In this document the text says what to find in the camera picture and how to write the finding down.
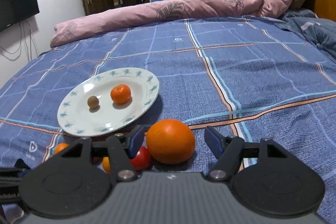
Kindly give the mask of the mandarin small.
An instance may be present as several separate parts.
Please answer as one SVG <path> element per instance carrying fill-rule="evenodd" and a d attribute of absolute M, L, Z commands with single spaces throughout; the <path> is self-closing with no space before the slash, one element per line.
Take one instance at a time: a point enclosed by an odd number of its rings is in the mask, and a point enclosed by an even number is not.
<path fill-rule="evenodd" d="M 108 157 L 104 157 L 102 160 L 102 168 L 104 169 L 104 171 L 106 173 L 110 173 L 111 172 L 111 168 L 110 168 L 110 162 L 109 162 L 109 158 Z"/>

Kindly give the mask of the red cherry tomato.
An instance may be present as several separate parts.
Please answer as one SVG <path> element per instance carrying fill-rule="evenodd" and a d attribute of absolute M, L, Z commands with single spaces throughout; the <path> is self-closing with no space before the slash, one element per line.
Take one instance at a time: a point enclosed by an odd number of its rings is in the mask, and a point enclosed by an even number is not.
<path fill-rule="evenodd" d="M 153 167 L 151 155 L 145 146 L 140 147 L 136 156 L 130 162 L 137 172 L 150 170 Z"/>

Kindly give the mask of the large orange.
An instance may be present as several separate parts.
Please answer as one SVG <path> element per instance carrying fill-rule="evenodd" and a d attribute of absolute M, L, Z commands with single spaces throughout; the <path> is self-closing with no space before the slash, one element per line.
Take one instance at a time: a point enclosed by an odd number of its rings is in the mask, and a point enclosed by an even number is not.
<path fill-rule="evenodd" d="M 146 145 L 150 155 L 163 164 L 188 161 L 195 150 L 192 130 L 176 119 L 164 119 L 148 129 Z"/>

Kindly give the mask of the white floral plate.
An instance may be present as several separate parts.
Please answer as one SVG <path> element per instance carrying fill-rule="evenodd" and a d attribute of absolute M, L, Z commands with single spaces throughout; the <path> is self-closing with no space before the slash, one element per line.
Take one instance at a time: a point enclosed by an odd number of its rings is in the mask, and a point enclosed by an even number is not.
<path fill-rule="evenodd" d="M 131 99 L 115 104 L 111 90 L 127 85 Z M 118 68 L 93 76 L 73 88 L 59 105 L 57 119 L 66 133 L 76 137 L 96 137 L 115 132 L 142 116 L 154 104 L 159 93 L 157 77 L 141 68 Z M 87 100 L 99 99 L 99 107 L 90 109 Z"/>

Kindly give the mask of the blue plaid bed sheet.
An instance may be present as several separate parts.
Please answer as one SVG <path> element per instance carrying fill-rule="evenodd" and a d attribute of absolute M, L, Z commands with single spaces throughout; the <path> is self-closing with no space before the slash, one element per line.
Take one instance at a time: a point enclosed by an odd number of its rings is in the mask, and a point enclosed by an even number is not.
<path fill-rule="evenodd" d="M 73 138 L 57 111 L 80 83 L 105 71 L 154 73 L 159 96 L 138 123 L 178 119 L 192 127 L 195 158 L 215 158 L 203 129 L 257 142 L 272 138 L 313 168 L 326 194 L 319 214 L 335 223 L 335 58 L 264 18 L 185 19 L 108 32 L 42 53 L 1 88 L 1 166 L 46 161 Z"/>

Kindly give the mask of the grey blue blanket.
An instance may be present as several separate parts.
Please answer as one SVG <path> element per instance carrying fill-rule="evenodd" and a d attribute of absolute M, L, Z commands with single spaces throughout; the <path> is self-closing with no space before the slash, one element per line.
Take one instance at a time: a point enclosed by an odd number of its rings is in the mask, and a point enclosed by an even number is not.
<path fill-rule="evenodd" d="M 294 32 L 335 60 L 335 21 L 319 18 L 314 12 L 303 9 L 288 10 L 274 25 L 282 30 Z"/>

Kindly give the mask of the pink folded duvet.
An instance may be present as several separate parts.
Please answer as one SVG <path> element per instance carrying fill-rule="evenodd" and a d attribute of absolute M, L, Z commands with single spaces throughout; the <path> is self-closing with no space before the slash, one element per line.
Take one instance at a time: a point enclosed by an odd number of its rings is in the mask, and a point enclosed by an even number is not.
<path fill-rule="evenodd" d="M 55 26 L 52 48 L 104 32 L 180 19 L 252 15 L 278 18 L 293 0 L 164 0 L 110 9 Z"/>

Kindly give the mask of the black wall television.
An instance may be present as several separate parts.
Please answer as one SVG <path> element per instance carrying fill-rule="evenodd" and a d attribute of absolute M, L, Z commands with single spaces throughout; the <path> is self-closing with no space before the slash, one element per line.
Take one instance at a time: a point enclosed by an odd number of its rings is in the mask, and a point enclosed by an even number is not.
<path fill-rule="evenodd" d="M 1 0 L 0 30 L 40 13 L 38 0 Z"/>

